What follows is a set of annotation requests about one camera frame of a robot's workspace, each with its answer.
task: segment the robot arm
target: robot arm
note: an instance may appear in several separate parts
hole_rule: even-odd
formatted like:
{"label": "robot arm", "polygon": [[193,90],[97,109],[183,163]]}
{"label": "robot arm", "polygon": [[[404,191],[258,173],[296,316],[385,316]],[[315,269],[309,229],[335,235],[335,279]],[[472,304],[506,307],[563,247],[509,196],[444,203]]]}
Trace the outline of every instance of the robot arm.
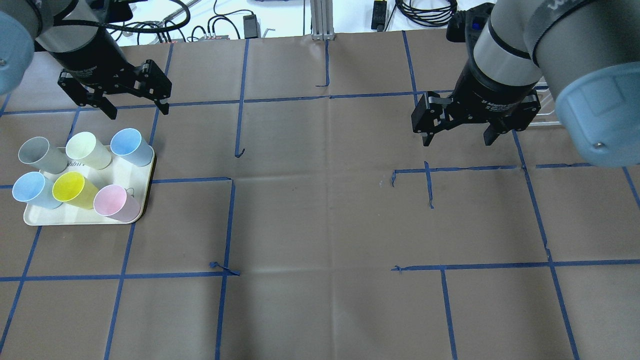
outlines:
{"label": "robot arm", "polygon": [[86,0],[0,0],[0,94],[19,85],[36,40],[64,67],[58,84],[78,106],[115,119],[117,110],[104,95],[129,93],[150,99],[166,115],[172,83],[153,60],[135,67],[105,28],[72,24],[104,21],[98,13]]}
{"label": "robot arm", "polygon": [[523,131],[540,109],[544,76],[556,113],[594,165],[640,163],[640,6],[637,0],[498,0],[451,20],[447,38],[469,60],[446,99],[428,92],[412,114],[428,146],[439,131],[486,123],[486,145]]}

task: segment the pink cup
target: pink cup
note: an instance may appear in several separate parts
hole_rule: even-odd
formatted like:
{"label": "pink cup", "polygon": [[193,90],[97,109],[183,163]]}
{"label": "pink cup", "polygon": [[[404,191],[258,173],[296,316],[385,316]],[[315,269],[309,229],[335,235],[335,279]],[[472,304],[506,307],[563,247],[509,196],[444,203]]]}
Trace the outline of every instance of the pink cup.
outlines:
{"label": "pink cup", "polygon": [[107,185],[93,200],[95,212],[121,222],[132,222],[140,214],[140,203],[120,185]]}

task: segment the metal post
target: metal post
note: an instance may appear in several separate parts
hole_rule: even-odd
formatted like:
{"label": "metal post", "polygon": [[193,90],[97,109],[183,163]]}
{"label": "metal post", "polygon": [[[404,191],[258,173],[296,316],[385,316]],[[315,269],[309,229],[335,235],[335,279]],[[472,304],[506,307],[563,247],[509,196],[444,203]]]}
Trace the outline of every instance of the metal post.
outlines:
{"label": "metal post", "polygon": [[311,0],[311,24],[314,40],[333,40],[333,0]]}

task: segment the gray cup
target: gray cup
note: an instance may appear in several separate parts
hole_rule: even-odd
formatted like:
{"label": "gray cup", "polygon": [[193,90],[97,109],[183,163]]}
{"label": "gray cup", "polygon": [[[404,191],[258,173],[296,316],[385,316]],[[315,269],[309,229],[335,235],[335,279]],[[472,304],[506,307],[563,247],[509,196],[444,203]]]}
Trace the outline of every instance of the gray cup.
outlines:
{"label": "gray cup", "polygon": [[18,159],[50,174],[59,174],[67,168],[67,157],[42,136],[30,138],[22,144]]}

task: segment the blue cup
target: blue cup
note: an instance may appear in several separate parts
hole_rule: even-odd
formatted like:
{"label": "blue cup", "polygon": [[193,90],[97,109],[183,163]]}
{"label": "blue cup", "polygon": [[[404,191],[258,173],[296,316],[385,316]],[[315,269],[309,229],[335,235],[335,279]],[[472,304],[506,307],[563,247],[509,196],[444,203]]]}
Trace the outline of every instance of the blue cup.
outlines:
{"label": "blue cup", "polygon": [[42,208],[55,209],[62,205],[53,197],[53,181],[37,171],[20,176],[13,184],[12,195],[20,202]]}
{"label": "blue cup", "polygon": [[154,151],[136,129],[122,129],[111,139],[111,152],[133,165],[143,167],[154,158]]}

